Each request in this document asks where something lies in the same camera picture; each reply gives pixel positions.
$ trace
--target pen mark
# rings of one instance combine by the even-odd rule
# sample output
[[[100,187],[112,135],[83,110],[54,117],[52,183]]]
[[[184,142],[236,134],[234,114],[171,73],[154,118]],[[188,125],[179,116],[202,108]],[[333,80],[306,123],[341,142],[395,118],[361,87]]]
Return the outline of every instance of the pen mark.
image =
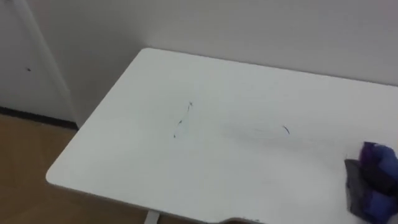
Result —
[[[178,127],[180,126],[180,124],[182,124],[182,121],[188,116],[189,110],[191,109],[191,107],[193,107],[193,103],[190,101],[188,104],[187,112],[184,114],[184,117],[178,122],[177,127],[175,128],[174,135],[173,135],[174,138],[176,138],[176,132],[177,132]]]
[[[287,134],[290,134],[290,131],[285,126],[282,127],[284,127],[284,129],[287,131]]]

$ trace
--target black baseboard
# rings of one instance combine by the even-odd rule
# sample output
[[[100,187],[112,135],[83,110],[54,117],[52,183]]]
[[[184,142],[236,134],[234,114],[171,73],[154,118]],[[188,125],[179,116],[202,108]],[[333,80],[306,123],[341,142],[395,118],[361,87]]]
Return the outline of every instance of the black baseboard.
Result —
[[[63,127],[63,128],[79,130],[76,123],[71,122],[71,121],[64,121],[62,119],[50,118],[48,116],[42,116],[42,115],[32,114],[32,113],[28,113],[28,112],[22,112],[22,111],[18,111],[18,110],[5,108],[2,106],[0,106],[0,114],[12,116],[12,117],[16,117],[16,118],[28,119],[31,121],[44,123],[44,124],[50,124],[50,125],[59,126],[59,127]]]

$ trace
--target wall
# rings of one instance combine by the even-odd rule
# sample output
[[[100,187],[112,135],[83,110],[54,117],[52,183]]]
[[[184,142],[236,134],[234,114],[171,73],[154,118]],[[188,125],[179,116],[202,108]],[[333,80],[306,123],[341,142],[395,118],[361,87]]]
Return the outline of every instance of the wall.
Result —
[[[398,85],[395,0],[30,0],[84,120],[143,47]]]
[[[74,121],[12,1],[0,1],[0,106]]]

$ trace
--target table top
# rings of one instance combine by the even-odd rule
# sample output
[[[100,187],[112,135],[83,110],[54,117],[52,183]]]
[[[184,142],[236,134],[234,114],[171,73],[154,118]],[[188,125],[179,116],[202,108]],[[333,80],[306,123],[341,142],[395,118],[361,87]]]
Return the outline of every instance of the table top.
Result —
[[[207,223],[357,223],[344,159],[363,141],[398,148],[397,99],[393,86],[144,49],[47,180]]]

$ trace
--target floor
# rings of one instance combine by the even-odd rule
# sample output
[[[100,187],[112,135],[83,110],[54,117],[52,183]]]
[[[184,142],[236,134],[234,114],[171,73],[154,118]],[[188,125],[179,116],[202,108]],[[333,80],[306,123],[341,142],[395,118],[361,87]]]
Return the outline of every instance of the floor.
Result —
[[[74,130],[0,115],[0,223],[144,223],[146,211],[50,186],[45,173]],[[190,221],[162,215],[160,224]]]

